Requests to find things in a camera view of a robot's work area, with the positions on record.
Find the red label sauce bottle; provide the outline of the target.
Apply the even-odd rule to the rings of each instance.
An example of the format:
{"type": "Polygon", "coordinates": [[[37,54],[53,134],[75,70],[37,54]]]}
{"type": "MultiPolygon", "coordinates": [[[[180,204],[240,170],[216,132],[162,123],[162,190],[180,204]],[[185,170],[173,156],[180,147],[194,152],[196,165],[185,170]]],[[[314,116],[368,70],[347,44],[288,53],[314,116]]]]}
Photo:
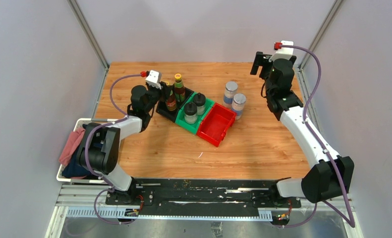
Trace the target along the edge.
{"type": "Polygon", "coordinates": [[[173,112],[177,108],[176,98],[174,95],[174,86],[171,85],[168,81],[165,81],[164,84],[165,104],[168,111],[173,112]]]}

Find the green label sauce bottle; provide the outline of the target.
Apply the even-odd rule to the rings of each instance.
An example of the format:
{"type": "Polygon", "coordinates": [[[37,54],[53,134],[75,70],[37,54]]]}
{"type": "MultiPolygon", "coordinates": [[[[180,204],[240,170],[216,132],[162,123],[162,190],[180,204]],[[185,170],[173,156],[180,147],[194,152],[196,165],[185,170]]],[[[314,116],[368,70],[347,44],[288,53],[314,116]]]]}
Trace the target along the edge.
{"type": "Polygon", "coordinates": [[[176,101],[179,103],[183,103],[185,101],[185,87],[182,81],[182,76],[180,73],[176,73],[174,76],[174,94],[176,97],[176,101]]]}

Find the squeeze bottle black cap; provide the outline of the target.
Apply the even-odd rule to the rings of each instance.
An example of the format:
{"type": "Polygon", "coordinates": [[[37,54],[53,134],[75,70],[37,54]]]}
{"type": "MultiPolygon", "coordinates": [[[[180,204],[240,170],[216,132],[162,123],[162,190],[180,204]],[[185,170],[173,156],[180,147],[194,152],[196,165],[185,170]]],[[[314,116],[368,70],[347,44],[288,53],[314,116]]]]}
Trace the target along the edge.
{"type": "Polygon", "coordinates": [[[193,97],[193,103],[197,107],[197,115],[203,115],[205,112],[206,96],[200,92],[195,94],[193,97]]]}
{"type": "Polygon", "coordinates": [[[187,124],[194,124],[197,121],[197,107],[193,102],[186,103],[184,106],[184,120],[187,124]]]}

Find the blue spice jar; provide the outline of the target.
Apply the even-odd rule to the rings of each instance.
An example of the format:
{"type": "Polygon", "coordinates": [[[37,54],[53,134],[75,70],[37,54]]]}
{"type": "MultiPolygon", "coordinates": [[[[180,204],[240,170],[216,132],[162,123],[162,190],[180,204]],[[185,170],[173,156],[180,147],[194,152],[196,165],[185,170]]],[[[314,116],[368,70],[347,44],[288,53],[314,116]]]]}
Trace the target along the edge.
{"type": "Polygon", "coordinates": [[[238,85],[234,81],[229,81],[225,84],[223,105],[226,108],[231,108],[231,104],[235,94],[237,93],[238,85]]]}

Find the white spice jar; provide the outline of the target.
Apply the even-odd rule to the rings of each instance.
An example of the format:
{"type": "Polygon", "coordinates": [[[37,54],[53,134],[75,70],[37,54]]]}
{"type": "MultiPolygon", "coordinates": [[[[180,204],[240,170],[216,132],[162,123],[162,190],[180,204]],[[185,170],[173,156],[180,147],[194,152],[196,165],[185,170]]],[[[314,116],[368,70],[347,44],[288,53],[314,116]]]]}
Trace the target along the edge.
{"type": "Polygon", "coordinates": [[[235,119],[239,120],[242,116],[242,112],[244,110],[246,103],[246,96],[242,93],[237,93],[234,95],[231,110],[236,113],[235,119]]]}

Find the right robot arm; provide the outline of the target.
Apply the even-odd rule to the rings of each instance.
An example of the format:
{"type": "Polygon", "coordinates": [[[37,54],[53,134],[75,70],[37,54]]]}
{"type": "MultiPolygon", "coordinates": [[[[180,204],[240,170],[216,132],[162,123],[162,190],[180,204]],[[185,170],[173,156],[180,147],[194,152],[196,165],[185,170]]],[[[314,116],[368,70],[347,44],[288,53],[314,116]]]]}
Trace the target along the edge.
{"type": "Polygon", "coordinates": [[[275,182],[268,194],[269,202],[281,207],[289,197],[318,203],[342,196],[348,203],[354,162],[349,156],[342,157],[310,123],[306,105],[291,89],[295,60],[292,55],[257,52],[250,71],[263,79],[261,96],[266,99],[270,112],[290,131],[310,166],[304,178],[275,182]]]}

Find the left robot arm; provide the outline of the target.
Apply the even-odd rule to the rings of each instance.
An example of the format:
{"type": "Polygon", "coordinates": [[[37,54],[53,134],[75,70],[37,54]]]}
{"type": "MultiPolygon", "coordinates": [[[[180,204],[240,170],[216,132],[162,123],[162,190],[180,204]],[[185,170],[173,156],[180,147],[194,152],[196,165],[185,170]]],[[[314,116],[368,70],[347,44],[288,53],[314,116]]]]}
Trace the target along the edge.
{"type": "Polygon", "coordinates": [[[149,84],[131,90],[131,103],[125,117],[105,124],[91,122],[77,148],[76,163],[92,175],[101,178],[112,193],[126,205],[137,200],[136,180],[121,168],[118,162],[119,147],[123,139],[143,132],[152,118],[150,113],[159,101],[165,101],[172,86],[160,83],[160,88],[149,84]]]}

